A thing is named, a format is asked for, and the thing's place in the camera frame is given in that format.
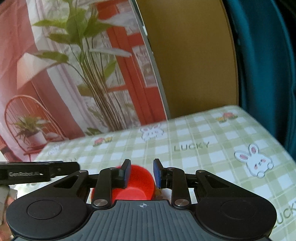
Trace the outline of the person's right hand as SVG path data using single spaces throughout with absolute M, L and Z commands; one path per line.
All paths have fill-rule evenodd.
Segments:
M 0 225 L 1 225 L 1 241 L 11 240 L 11 230 L 6 221 L 6 211 L 9 205 L 17 199 L 17 191 L 11 189 L 9 186 L 1 185 L 1 212 L 0 212 Z

